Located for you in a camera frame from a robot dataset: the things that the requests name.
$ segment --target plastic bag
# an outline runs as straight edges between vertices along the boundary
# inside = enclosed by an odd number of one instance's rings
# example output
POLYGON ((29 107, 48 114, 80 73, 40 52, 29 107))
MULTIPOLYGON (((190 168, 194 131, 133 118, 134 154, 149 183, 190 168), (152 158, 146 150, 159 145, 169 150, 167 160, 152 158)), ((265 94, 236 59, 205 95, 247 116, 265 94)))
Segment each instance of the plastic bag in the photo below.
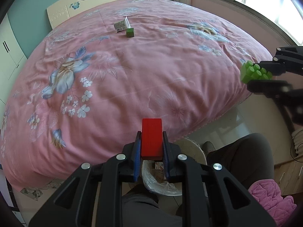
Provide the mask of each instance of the plastic bag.
POLYGON ((143 160, 142 163, 142 179, 144 186, 152 193, 167 195, 167 196, 180 196, 182 195, 182 184, 181 183, 169 183, 164 181, 159 183, 155 177, 151 174, 152 165, 154 162, 143 160))

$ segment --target pink wall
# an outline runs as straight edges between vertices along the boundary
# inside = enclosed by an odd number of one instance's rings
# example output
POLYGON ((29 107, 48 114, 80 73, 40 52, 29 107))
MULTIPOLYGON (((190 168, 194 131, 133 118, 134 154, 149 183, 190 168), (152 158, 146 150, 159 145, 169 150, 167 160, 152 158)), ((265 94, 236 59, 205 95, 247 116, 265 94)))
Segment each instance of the pink wall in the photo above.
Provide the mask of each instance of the pink wall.
MULTIPOLYGON (((260 42, 272 55, 275 55, 277 47, 289 46, 277 32, 264 22, 230 3, 221 0, 191 0, 191 5, 238 26, 260 42)), ((303 76, 285 73, 279 79, 287 80, 296 89, 303 88, 303 76)))

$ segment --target window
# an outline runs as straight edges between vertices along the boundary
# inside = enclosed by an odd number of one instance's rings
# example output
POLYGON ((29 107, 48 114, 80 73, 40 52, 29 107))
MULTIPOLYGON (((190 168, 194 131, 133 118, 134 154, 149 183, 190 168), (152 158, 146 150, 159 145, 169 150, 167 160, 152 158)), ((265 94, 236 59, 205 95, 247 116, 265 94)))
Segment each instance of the window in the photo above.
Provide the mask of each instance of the window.
POLYGON ((271 22, 278 25, 298 45, 303 45, 303 14, 292 0, 224 0, 239 6, 248 12, 263 15, 271 22))

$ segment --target person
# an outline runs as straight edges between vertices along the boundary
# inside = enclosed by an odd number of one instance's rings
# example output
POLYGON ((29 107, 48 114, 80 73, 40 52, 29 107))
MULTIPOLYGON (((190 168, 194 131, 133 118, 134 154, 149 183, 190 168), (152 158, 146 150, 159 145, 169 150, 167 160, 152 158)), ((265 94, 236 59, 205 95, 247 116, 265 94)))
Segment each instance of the person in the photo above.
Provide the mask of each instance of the person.
MULTIPOLYGON (((202 146, 207 164, 222 164, 267 210, 277 226, 283 225, 296 205, 293 198, 281 197, 274 178, 274 160, 266 138, 258 133, 250 134, 215 150, 211 142, 202 146), (263 194, 264 189, 270 193, 263 194), (281 208, 283 216, 276 216, 276 209, 281 208)), ((139 184, 122 197, 122 221, 124 227, 181 227, 182 217, 167 214, 159 209, 158 197, 139 184)))

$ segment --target window frame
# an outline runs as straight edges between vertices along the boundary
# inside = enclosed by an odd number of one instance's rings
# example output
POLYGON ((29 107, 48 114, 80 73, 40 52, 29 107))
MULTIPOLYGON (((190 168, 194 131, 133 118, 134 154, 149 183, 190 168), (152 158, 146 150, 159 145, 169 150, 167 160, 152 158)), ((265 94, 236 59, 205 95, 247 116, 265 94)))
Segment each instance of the window frame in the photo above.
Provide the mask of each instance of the window frame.
MULTIPOLYGON (((245 4, 243 4, 246 0, 242 0, 243 3, 240 3, 236 0, 222 0, 222 1, 230 3, 234 6, 237 6, 241 9, 245 10, 246 12, 252 14, 253 16, 257 17, 262 22, 264 22, 269 27, 271 27, 275 32, 277 32, 289 45, 291 45, 291 46, 297 46, 297 45, 301 46, 302 45, 303 46, 303 42, 298 42, 283 26, 281 26, 278 23, 278 19, 279 19, 280 15, 277 16, 275 22, 272 22, 270 19, 268 19, 267 17, 265 17, 261 13, 259 13, 256 10, 250 8, 249 6, 246 6, 245 4)), ((291 1, 294 4, 294 6, 296 7, 299 14, 301 15, 302 19, 303 19, 303 13, 301 12, 301 9, 296 5, 296 3, 293 0, 291 0, 291 1)))

